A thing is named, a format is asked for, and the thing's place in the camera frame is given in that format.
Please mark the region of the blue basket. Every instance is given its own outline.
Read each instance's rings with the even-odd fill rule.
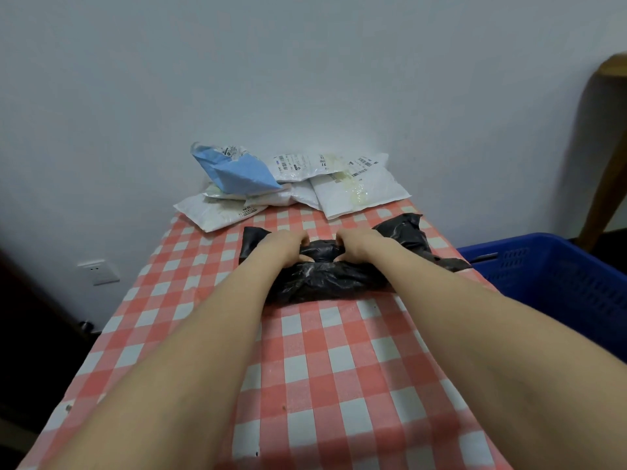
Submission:
[[[588,337],[627,362],[627,276],[553,234],[459,249],[503,295]]]

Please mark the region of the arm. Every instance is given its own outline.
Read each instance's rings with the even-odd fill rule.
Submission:
[[[625,468],[627,366],[552,318],[371,229],[340,230],[339,260],[371,262],[516,469]]]
[[[281,268],[304,231],[266,236],[248,259],[98,405],[46,470],[206,469],[224,436]]]

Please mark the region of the red and white checkered tablecloth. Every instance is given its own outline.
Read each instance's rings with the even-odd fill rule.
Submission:
[[[74,434],[107,391],[168,336],[238,262],[245,226],[372,227],[409,200],[327,221],[304,205],[268,208],[204,234],[172,221],[106,324],[21,469],[34,469]],[[434,253],[459,257],[424,219]],[[489,284],[473,269],[459,274]],[[262,317],[218,467],[510,469],[440,370],[397,295],[320,301]]]

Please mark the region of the black garbage bag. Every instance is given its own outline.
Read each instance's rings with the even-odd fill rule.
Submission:
[[[431,253],[427,237],[419,228],[420,214],[405,213],[383,221],[373,229],[381,236],[391,237],[400,245],[451,271],[457,272],[472,266],[462,259],[442,259]],[[260,227],[245,227],[239,263],[241,264],[270,234]],[[268,293],[266,303],[287,305],[313,300],[337,300],[358,297],[368,290],[381,290],[388,280],[372,264],[333,262],[344,253],[333,239],[319,239],[300,248],[300,253],[315,262],[299,262],[283,269]]]

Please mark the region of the wall socket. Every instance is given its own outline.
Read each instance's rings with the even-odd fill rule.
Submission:
[[[120,276],[106,260],[94,260],[85,264],[79,264],[78,268],[85,277],[88,277],[92,285],[110,284],[119,282]]]

